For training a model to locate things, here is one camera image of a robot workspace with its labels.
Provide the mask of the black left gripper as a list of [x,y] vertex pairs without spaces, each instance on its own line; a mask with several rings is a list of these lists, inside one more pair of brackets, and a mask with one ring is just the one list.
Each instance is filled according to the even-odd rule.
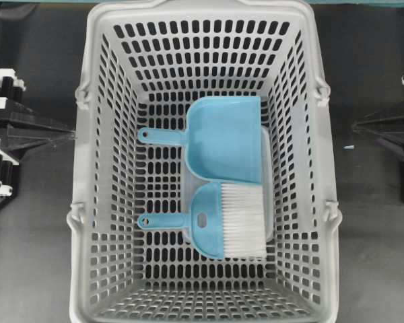
[[29,150],[75,139],[66,124],[24,105],[25,91],[14,69],[0,69],[0,197],[15,191],[13,173]]

